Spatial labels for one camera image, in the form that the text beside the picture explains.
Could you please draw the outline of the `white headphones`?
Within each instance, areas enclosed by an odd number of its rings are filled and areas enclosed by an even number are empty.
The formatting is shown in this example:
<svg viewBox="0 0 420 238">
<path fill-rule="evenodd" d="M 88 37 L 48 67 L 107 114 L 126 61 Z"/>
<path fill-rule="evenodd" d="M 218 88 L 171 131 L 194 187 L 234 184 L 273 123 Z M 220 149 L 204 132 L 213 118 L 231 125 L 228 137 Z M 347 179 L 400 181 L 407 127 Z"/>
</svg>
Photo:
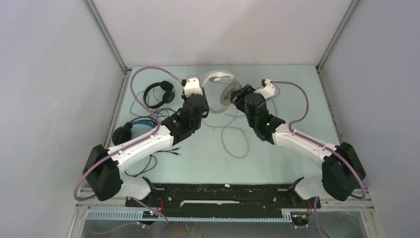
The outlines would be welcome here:
<svg viewBox="0 0 420 238">
<path fill-rule="evenodd" d="M 236 80 L 235 75 L 233 73 L 223 70 L 213 70 L 207 72 L 204 75 L 204 79 L 201 81 L 201 87 L 204 88 L 208 82 L 226 85 L 226 87 L 219 96 L 219 102 L 222 105 L 222 107 L 217 110 L 214 110 L 211 107 L 209 107 L 210 114 L 222 115 L 233 106 L 233 104 L 231 103 L 233 93 L 239 91 L 242 88 L 242 86 Z"/>
</svg>

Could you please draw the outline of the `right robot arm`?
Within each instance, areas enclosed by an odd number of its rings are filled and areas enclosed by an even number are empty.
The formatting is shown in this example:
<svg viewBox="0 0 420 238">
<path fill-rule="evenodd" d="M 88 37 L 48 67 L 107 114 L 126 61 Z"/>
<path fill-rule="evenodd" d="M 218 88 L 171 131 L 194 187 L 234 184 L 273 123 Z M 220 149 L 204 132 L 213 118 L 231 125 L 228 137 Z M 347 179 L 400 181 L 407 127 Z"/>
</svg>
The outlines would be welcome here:
<svg viewBox="0 0 420 238">
<path fill-rule="evenodd" d="M 267 81 L 260 89 L 249 84 L 234 89 L 226 99 L 245 114 L 249 127 L 260 140 L 291 149 L 321 169 L 320 175 L 299 178 L 293 183 L 289 203 L 301 207 L 308 199 L 324 194 L 339 201 L 349 197 L 365 199 L 366 172 L 354 147 L 347 142 L 335 145 L 315 139 L 295 129 L 294 121 L 287 123 L 270 114 L 266 101 L 274 93 L 274 84 Z"/>
</svg>

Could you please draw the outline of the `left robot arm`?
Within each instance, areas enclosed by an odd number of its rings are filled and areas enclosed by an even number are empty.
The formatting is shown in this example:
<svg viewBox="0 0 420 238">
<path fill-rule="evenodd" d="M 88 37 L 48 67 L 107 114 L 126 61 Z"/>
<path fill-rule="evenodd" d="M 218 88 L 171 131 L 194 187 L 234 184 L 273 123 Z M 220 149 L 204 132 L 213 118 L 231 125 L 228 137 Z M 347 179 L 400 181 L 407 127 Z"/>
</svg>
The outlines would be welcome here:
<svg viewBox="0 0 420 238">
<path fill-rule="evenodd" d="M 201 127 L 208 111 L 205 95 L 192 94 L 176 113 L 147 134 L 107 149 L 95 146 L 83 170 L 83 179 L 91 187 L 93 196 L 99 201 L 134 197 L 144 206 L 152 206 L 157 194 L 150 180 L 130 177 L 125 171 L 141 159 L 190 137 Z"/>
</svg>

